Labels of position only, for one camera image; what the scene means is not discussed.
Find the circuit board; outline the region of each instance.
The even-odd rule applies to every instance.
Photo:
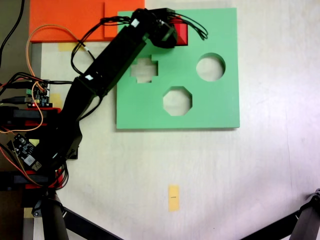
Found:
[[[38,87],[35,87],[33,89],[33,96],[34,96],[34,100],[35,100],[36,104],[40,108],[52,108],[53,104],[49,102],[49,87],[48,87],[48,84],[46,82],[42,82],[42,83],[40,83],[40,85],[44,89],[44,92],[41,91]],[[32,96],[32,90],[31,89],[27,89],[26,90],[26,94],[29,97],[31,97]],[[31,103],[28,103],[27,107],[32,109],[32,108],[36,108],[37,106],[35,105],[34,101],[31,100]]]
[[[12,152],[16,152],[18,157],[22,159],[25,164],[27,164],[33,170],[37,171],[39,168],[41,168],[41,164],[32,156],[35,146],[21,134],[17,134],[14,137],[13,144],[11,141],[9,141],[7,143],[7,146]]]

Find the white surface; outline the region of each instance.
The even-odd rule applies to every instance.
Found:
[[[320,187],[319,0],[146,7],[237,8],[240,128],[116,131],[113,90],[80,124],[62,203],[125,240],[236,240],[300,208]],[[56,44],[43,45],[41,69],[42,78],[76,76]],[[177,212],[168,212],[169,184],[180,186]]]

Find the cross-shaped hole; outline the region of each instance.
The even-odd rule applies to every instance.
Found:
[[[137,64],[131,65],[131,77],[136,77],[138,84],[151,83],[153,76],[158,76],[158,62],[150,57],[137,59]]]

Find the orange wire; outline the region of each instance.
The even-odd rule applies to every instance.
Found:
[[[8,134],[8,133],[12,133],[12,132],[30,132],[30,131],[36,130],[36,129],[38,129],[38,128],[41,127],[41,125],[42,125],[43,122],[44,122],[44,115],[42,114],[42,111],[41,111],[40,107],[38,106],[38,104],[36,103],[36,100],[35,100],[35,97],[34,97],[34,89],[35,89],[35,86],[36,86],[36,85],[37,85],[37,82],[35,82],[35,83],[33,84],[33,86],[32,86],[32,90],[31,90],[31,91],[32,91],[32,92],[31,92],[32,95],[31,95],[31,96],[32,96],[32,100],[33,100],[35,106],[38,108],[38,110],[39,110],[39,112],[40,112],[40,115],[41,115],[41,122],[40,122],[40,124],[39,124],[37,127],[32,128],[32,129],[0,131],[0,133],[2,133],[2,134]]]
[[[33,30],[33,32],[30,34],[27,42],[26,42],[26,46],[25,46],[25,56],[26,56],[26,64],[28,65],[28,68],[29,68],[29,71],[30,73],[33,75],[33,76],[36,76],[32,67],[31,67],[31,64],[30,64],[30,58],[29,58],[29,46],[30,46],[30,41],[31,41],[31,38],[33,37],[33,35],[39,31],[40,29],[42,28],[47,28],[47,27],[54,27],[54,28],[58,28],[58,29],[62,29],[62,30],[65,30],[67,31],[68,33],[70,33],[74,39],[78,40],[78,38],[76,37],[76,35],[70,31],[68,28],[66,28],[65,26],[61,26],[61,25],[58,25],[58,24],[44,24],[44,25],[41,25],[41,26],[38,26],[35,30]]]
[[[9,161],[9,163],[11,163],[16,169],[18,169],[30,182],[33,182],[35,184],[37,184],[36,182],[34,182],[28,175],[25,175],[25,173],[19,168],[17,167],[17,165],[15,165],[4,153],[4,151],[2,150],[2,147],[0,147],[0,151],[3,154],[3,156],[5,157],[5,159],[7,159]]]

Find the orange panel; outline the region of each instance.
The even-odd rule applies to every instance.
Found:
[[[113,17],[117,16],[118,12],[124,11],[134,11],[136,9],[144,9],[145,1],[144,0],[120,0],[112,1],[105,0],[104,4],[104,17]],[[117,27],[105,26],[104,27],[104,38],[107,41],[111,41],[117,35]]]
[[[29,33],[44,24],[59,24],[70,29],[79,39],[107,15],[116,16],[120,11],[134,11],[144,7],[144,0],[30,0]],[[108,27],[108,39],[104,28],[98,28],[88,41],[108,41],[117,34],[117,26]],[[32,42],[75,42],[74,38],[63,30],[43,29],[37,32]]]

